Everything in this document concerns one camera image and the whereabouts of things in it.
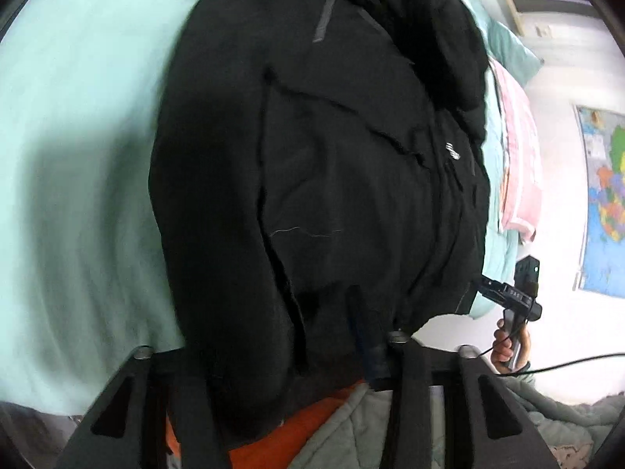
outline map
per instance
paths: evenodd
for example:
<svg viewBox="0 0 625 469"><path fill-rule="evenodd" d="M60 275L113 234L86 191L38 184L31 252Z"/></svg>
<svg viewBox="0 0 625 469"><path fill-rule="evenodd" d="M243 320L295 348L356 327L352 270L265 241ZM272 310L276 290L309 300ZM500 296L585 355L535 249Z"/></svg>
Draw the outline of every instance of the map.
<svg viewBox="0 0 625 469"><path fill-rule="evenodd" d="M579 287L625 298L625 115L577 107L588 165Z"/></svg>

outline hand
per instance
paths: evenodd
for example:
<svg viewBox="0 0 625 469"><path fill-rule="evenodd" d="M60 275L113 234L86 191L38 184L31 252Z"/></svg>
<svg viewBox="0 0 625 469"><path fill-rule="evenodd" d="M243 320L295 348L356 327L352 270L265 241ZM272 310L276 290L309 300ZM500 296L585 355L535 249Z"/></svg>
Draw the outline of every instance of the hand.
<svg viewBox="0 0 625 469"><path fill-rule="evenodd" d="M491 352L491 363L495 366L500 374L508 374L510 369L506 368L503 364L508 362L513 355L512 341L507 338L508 333L503 330L504 320L499 319L497 321L498 330L495 332L495 341L493 342L493 350ZM532 349L532 341L529 337L529 330L527 324L524 324L519 334L519 341L521 342L521 349L519 353L519 359L517 360L514 371L518 371L527 365L529 361L529 352Z"/></svg>

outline teal pillow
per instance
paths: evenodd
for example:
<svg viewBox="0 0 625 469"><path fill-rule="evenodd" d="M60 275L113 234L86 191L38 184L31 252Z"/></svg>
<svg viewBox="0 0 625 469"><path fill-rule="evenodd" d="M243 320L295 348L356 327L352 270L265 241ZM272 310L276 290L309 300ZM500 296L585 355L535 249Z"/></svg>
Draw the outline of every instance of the teal pillow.
<svg viewBox="0 0 625 469"><path fill-rule="evenodd" d="M543 61L523 45L521 39L494 19L488 26L488 46L495 59L525 86L543 66Z"/></svg>

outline wire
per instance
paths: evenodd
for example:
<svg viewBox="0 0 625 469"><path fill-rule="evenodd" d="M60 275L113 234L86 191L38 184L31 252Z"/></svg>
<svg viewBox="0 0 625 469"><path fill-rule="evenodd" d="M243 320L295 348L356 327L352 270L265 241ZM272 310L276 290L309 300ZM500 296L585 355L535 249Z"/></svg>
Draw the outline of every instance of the wire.
<svg viewBox="0 0 625 469"><path fill-rule="evenodd" d="M486 356L489 352L495 349L495 347L497 347L498 345L504 343L506 340L512 340L513 337L518 335L523 329L523 326L525 326L525 324L527 323L527 320L529 319L529 315L532 313L532 309L534 308L535 302L536 302L536 298L532 297L532 305L529 306L529 310L527 310L527 314L525 314L525 319L523 319L523 322L521 322L521 324L519 324L516 327L516 329L510 333L510 335L505 337L504 340L497 342L496 344L493 344L493 347L490 347L490 349L486 349L483 353L479 355L479 357L481 358L482 356Z"/></svg>
<svg viewBox="0 0 625 469"><path fill-rule="evenodd" d="M510 374L497 374L497 377L518 377L518 376L526 376L530 374L542 374L543 372L551 372L552 370L558 370L560 368L568 367L571 365L577 365L579 363L593 362L595 360L605 360L606 358L622 358L622 357L625 357L625 353L600 354L599 356L590 356L589 358L581 358L580 360L573 360L571 362L560 363L559 365L548 366L546 368L538 368L536 370L526 370L524 372L511 372Z"/></svg>

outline bed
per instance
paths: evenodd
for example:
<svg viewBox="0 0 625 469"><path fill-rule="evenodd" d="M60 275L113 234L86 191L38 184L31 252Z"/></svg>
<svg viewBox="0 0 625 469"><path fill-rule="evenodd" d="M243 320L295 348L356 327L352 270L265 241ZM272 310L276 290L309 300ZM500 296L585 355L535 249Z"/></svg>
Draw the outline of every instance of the bed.
<svg viewBox="0 0 625 469"><path fill-rule="evenodd" d="M0 401L82 414L136 346L182 345L147 177L161 79L196 0L29 0L0 42ZM537 59L480 0L489 53ZM498 229L502 119L487 73L484 273L512 277ZM492 308L476 298L471 315Z"/></svg>

